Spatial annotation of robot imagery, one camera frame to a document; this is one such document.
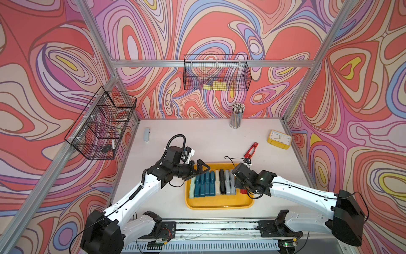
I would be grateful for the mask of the dark teal pruning pliers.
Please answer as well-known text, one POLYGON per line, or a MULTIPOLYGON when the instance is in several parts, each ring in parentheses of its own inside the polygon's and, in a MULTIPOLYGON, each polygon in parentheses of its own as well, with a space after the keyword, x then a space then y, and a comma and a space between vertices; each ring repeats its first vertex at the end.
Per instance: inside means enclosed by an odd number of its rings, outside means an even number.
POLYGON ((200 197, 200 176, 195 177, 195 190, 194 190, 194 198, 200 197))

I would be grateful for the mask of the grey pruning pliers angled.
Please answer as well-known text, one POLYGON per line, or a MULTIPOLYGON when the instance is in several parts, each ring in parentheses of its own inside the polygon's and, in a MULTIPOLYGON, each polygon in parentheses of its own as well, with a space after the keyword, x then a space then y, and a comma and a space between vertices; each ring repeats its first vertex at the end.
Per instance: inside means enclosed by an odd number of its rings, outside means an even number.
POLYGON ((230 191, 232 195, 236 195, 235 176, 230 173, 230 191))

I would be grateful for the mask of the pale green pruning pliers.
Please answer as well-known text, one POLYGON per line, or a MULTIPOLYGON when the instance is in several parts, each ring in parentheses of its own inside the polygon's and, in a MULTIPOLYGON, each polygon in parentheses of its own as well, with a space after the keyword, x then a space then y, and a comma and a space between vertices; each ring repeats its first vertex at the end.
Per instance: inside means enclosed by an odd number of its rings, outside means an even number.
POLYGON ((189 187, 189 198, 190 199, 195 198, 195 186, 196 186, 196 179, 192 178, 190 180, 190 187, 189 187))

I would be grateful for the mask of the grey pruning pliers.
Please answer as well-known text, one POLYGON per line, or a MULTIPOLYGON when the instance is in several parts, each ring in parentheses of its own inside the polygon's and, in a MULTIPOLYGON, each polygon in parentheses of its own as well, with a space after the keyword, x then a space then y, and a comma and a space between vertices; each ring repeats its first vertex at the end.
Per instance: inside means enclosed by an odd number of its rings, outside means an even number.
POLYGON ((225 189, 226 189, 226 195, 231 195, 230 172, 228 169, 225 170, 225 189))

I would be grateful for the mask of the black pruning pliers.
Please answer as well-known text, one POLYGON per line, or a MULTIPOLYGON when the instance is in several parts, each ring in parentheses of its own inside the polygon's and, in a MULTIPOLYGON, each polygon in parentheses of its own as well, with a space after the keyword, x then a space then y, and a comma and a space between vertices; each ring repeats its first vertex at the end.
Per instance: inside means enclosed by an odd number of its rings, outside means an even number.
POLYGON ((224 171, 224 169, 219 170, 219 182, 220 182, 221 195, 225 195, 226 194, 226 187, 225 187, 225 171, 224 171))

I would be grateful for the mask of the beige pruning pliers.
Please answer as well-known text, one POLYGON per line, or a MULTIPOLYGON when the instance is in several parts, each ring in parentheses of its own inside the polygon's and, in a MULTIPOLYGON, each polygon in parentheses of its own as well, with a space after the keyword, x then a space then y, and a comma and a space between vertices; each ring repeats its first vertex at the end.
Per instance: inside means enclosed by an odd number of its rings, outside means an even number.
POLYGON ((220 176, 219 171, 215 171, 215 195, 218 196, 221 194, 221 184, 220 184, 220 176))

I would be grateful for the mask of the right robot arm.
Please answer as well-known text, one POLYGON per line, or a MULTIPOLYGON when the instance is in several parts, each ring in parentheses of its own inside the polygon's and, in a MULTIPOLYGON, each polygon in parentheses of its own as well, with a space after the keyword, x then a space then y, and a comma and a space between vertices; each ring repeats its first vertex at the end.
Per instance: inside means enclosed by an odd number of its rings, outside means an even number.
POLYGON ((354 198, 354 194, 340 190, 326 192, 291 182, 275 173, 263 170, 256 173, 240 163, 233 170, 235 187, 246 189, 256 197, 277 197, 292 201, 312 210, 308 214, 281 210, 270 226, 263 231, 287 237, 300 232, 331 234, 350 246, 362 244, 366 215, 354 198))

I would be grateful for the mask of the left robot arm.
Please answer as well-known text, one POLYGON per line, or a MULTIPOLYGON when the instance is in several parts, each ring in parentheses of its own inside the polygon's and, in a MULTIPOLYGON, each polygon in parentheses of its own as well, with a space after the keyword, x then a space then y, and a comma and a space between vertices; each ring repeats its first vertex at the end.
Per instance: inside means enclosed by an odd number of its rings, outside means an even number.
POLYGON ((193 155, 190 147, 166 148, 163 156, 143 171, 141 181, 130 192, 104 211, 95 210, 88 216, 80 248, 88 254, 120 254, 138 238, 159 234, 162 219, 156 213, 147 211, 137 220, 130 219, 174 177, 187 181, 210 170, 202 160, 191 160, 193 155))

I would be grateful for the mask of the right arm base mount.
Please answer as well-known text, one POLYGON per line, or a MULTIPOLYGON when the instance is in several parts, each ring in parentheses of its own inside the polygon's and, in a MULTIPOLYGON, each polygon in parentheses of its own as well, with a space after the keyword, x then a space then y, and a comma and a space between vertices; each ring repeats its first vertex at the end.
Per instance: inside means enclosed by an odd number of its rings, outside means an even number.
POLYGON ((260 220, 258 221, 258 230, 262 238, 298 238, 303 237, 302 231, 292 231, 285 224, 285 218, 289 210, 280 210, 278 216, 274 220, 260 220))

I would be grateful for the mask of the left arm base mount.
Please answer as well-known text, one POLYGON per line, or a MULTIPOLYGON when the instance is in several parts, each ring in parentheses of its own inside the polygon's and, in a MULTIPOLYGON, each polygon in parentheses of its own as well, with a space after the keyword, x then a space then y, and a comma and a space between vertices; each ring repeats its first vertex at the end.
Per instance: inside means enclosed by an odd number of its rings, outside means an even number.
POLYGON ((170 240, 176 236, 176 226, 175 221, 164 221, 162 217, 157 215, 152 211, 146 211, 143 215, 147 215, 149 219, 154 222, 154 227, 150 234, 144 235, 141 239, 163 239, 170 240))

